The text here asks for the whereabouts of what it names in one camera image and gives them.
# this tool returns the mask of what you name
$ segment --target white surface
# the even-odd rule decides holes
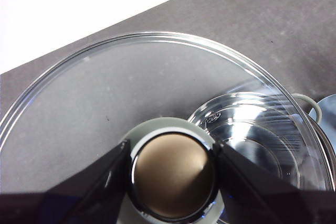
[[[0,73],[168,0],[1,0]]]

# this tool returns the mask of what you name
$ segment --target glass lid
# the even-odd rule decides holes
[[[201,124],[218,116],[207,118],[211,111],[230,105],[242,117],[260,108],[267,115],[285,115],[295,134],[281,138],[281,145],[292,151],[288,160],[296,164],[296,176],[289,181],[300,188],[332,189],[326,155],[304,113],[270,74],[228,47],[192,35],[146,32],[108,39],[64,57],[25,90],[1,121],[1,193],[48,190],[97,160],[146,120],[172,116],[192,121],[191,115],[197,114],[202,122],[194,123],[206,130]],[[239,108],[233,104],[236,100],[229,94],[238,93],[235,98],[246,100],[244,92],[257,93],[251,99],[258,108],[250,102]],[[225,104],[218,107],[216,100],[217,107],[211,105],[210,114],[201,115],[202,104],[221,95],[229,96]],[[222,115],[231,116],[230,108]],[[269,119],[264,114],[258,118],[261,127]],[[244,125],[246,131],[250,125],[253,134],[273,134],[251,120],[233,123]],[[212,127],[210,131],[227,135],[232,130]],[[237,150],[272,149],[272,143],[253,145],[253,139],[246,146],[239,143]],[[276,158],[272,150],[264,155],[267,169],[283,165]],[[300,177],[310,183],[297,182]]]

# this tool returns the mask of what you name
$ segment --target gray countertop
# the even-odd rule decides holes
[[[55,62],[94,42],[144,30],[225,44],[259,63],[290,92],[316,100],[336,93],[336,0],[170,0],[2,74],[0,117]]]

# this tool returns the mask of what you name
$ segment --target brown circular disc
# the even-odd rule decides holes
[[[215,173],[209,156],[192,137],[169,133],[146,144],[135,164],[138,200],[165,218],[184,218],[209,199]]]

